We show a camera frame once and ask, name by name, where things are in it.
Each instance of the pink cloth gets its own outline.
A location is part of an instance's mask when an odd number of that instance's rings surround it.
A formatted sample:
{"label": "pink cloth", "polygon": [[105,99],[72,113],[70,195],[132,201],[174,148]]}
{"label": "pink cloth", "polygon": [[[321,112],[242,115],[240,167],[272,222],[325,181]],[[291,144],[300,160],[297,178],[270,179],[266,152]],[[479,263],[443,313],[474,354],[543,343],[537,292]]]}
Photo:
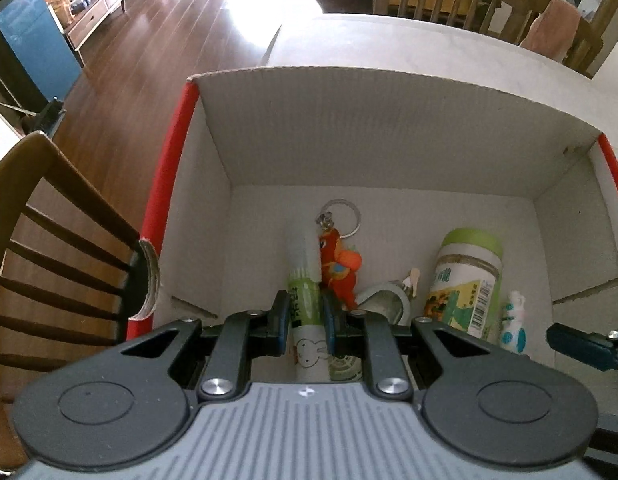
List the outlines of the pink cloth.
{"label": "pink cloth", "polygon": [[551,0],[531,24],[520,46],[558,63],[564,60],[580,24],[580,13],[565,0]]}

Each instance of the green bottle cap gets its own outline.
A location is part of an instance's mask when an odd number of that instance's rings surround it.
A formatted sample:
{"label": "green bottle cap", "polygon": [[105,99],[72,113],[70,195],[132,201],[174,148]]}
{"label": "green bottle cap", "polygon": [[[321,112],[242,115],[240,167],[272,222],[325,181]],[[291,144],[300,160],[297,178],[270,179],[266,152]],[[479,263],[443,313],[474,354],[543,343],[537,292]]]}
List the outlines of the green bottle cap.
{"label": "green bottle cap", "polygon": [[444,237],[442,241],[442,247],[449,244],[471,244],[478,247],[482,247],[494,253],[500,260],[504,251],[502,250],[502,244],[494,235],[483,231],[482,229],[471,229],[468,227],[461,227],[454,229]]}

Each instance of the ribbed gray surface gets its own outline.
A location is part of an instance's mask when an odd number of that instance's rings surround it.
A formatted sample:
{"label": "ribbed gray surface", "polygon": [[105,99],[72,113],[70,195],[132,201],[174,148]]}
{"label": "ribbed gray surface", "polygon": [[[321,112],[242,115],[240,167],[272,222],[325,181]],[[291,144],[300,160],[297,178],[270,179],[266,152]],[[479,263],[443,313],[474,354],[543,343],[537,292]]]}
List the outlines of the ribbed gray surface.
{"label": "ribbed gray surface", "polygon": [[481,468],[438,444],[408,404],[361,383],[253,384],[240,400],[203,408],[160,456],[116,472],[74,473],[33,463],[26,480],[494,480],[594,479],[580,463],[545,472]]}

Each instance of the keychain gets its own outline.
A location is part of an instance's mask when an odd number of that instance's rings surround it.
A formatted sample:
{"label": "keychain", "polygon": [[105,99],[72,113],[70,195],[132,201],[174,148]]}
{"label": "keychain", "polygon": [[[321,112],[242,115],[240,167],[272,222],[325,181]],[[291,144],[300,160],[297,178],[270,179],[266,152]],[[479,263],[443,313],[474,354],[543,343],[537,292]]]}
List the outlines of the keychain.
{"label": "keychain", "polygon": [[[341,235],[334,227],[333,215],[329,207],[343,204],[351,208],[356,215],[356,227],[348,234]],[[322,286],[333,290],[336,297],[342,301],[346,310],[355,310],[356,271],[362,266],[362,256],[357,251],[342,247],[342,240],[358,232],[361,215],[359,209],[348,200],[341,198],[330,200],[320,210],[316,223],[322,228],[320,235],[320,263],[322,264]]]}

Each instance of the orange toy figure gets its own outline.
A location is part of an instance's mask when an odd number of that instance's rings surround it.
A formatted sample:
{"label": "orange toy figure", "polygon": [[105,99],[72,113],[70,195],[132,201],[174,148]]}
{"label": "orange toy figure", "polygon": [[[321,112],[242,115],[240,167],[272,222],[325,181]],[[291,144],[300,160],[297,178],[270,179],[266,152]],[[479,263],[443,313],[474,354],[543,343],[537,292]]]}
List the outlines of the orange toy figure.
{"label": "orange toy figure", "polygon": [[353,289],[356,286],[356,270],[362,266],[362,257],[355,251],[342,248],[342,239],[337,229],[328,229],[320,235],[320,260],[322,286],[333,290],[336,297],[345,304],[346,310],[357,308]]}

